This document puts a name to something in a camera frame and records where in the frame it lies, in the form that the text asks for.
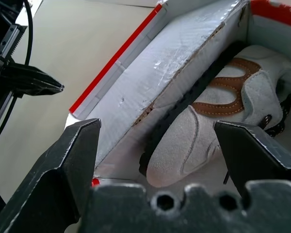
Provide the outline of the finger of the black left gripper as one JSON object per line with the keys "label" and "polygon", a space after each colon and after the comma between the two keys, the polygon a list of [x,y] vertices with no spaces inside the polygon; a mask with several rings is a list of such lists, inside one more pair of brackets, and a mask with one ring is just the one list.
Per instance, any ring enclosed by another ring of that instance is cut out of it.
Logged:
{"label": "finger of the black left gripper", "polygon": [[49,82],[7,82],[5,88],[13,92],[13,96],[21,98],[24,95],[28,96],[45,96],[54,95],[64,90],[65,86],[61,83]]}
{"label": "finger of the black left gripper", "polygon": [[1,77],[17,88],[64,88],[64,85],[36,67],[11,63],[1,70]]}

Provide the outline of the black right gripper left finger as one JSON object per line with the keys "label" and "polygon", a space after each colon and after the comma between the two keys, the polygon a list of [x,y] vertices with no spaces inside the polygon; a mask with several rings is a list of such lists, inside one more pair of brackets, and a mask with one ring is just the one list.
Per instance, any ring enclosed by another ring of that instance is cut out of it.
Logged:
{"label": "black right gripper left finger", "polygon": [[0,212],[0,233],[63,233],[89,194],[101,121],[76,122],[36,161]]}

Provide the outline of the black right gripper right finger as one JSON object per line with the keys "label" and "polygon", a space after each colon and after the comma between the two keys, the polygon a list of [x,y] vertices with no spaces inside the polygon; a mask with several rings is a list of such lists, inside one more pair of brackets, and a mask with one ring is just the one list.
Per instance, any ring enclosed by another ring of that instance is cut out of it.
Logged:
{"label": "black right gripper right finger", "polygon": [[239,194],[254,180],[291,181],[291,153],[258,126],[217,121],[214,130]]}

